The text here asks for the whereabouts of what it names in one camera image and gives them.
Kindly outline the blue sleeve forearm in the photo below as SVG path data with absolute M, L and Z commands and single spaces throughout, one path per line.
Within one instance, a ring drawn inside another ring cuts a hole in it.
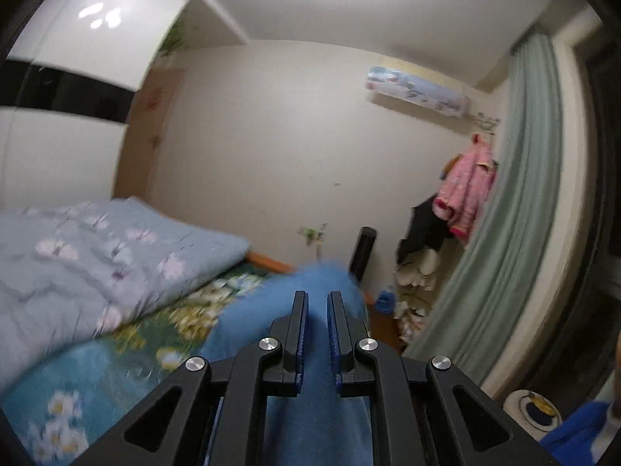
M 585 404 L 540 445 L 561 465 L 595 465 L 620 429 L 615 405 L 602 401 Z

